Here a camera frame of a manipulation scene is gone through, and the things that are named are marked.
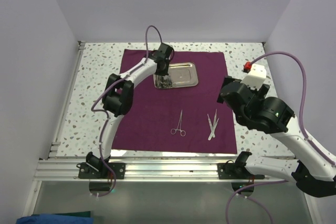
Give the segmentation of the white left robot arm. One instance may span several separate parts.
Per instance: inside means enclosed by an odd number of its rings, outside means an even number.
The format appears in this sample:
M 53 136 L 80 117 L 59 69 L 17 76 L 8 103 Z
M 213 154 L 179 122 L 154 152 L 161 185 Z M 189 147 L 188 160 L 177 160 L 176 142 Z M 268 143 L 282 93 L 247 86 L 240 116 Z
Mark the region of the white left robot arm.
M 86 166 L 97 178 L 104 178 L 113 173 L 107 162 L 119 124 L 132 108 L 134 89 L 149 76 L 168 75 L 173 56 L 173 47 L 161 43 L 157 50 L 147 51 L 145 57 L 134 67 L 108 77 L 105 91 L 91 107 L 92 112 L 103 112 L 107 117 L 101 128 L 98 147 L 86 156 Z

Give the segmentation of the steel scalpel handle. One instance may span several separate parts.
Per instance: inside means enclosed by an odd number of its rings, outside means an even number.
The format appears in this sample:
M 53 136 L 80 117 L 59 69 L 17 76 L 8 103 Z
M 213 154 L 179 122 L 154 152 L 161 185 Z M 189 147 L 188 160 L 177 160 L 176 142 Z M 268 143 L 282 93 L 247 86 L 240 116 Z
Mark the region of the steel scalpel handle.
M 208 120 L 208 122 L 209 122 L 209 126 L 210 126 L 210 130 L 211 130 L 211 132 L 210 132 L 210 134 L 209 134 L 209 137 L 208 137 L 208 140 L 209 140 L 209 141 L 210 141 L 212 138 L 215 138 L 215 130 L 216 130 L 218 121 L 219 121 L 219 119 L 215 120 L 214 123 L 212 123 L 210 119 Z
M 214 122 L 211 121 L 209 115 L 207 115 L 207 117 L 208 117 L 208 123 L 209 123 L 210 130 L 211 130 L 209 137 L 208 137 L 208 140 L 210 141 L 214 137 L 217 120 L 216 120 L 216 116 L 214 117 Z
M 212 122 L 212 129 L 216 129 L 217 127 L 217 110 L 215 110 L 215 114 L 214 114 L 214 118 L 213 118 L 213 122 Z

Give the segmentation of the purple surgical cloth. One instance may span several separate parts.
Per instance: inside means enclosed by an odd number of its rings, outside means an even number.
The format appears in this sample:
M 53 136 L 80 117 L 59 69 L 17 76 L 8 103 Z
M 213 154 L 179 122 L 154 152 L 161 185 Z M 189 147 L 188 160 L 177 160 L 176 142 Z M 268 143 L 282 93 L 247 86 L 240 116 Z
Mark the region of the purple surgical cloth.
M 232 110 L 217 103 L 220 88 L 228 75 L 221 52 L 176 52 L 173 63 L 192 62 L 198 85 L 159 90 L 149 76 L 134 89 L 131 110 L 122 119 L 112 147 L 120 150 L 235 154 L 236 135 Z M 182 129 L 186 135 L 171 135 L 183 110 Z M 215 110 L 219 119 L 215 138 L 211 132 Z

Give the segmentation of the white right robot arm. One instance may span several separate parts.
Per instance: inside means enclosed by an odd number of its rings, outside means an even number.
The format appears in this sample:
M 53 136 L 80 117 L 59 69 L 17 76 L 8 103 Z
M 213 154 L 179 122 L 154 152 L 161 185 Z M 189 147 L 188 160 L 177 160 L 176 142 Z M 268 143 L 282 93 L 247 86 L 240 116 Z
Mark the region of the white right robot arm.
M 223 170 L 230 178 L 270 176 L 296 184 L 302 192 L 317 198 L 335 195 L 335 156 L 312 136 L 305 137 L 294 111 L 281 99 L 268 97 L 270 86 L 251 89 L 242 80 L 224 78 L 218 99 L 232 109 L 239 125 L 269 134 L 294 155 L 292 161 L 256 156 L 242 151 Z

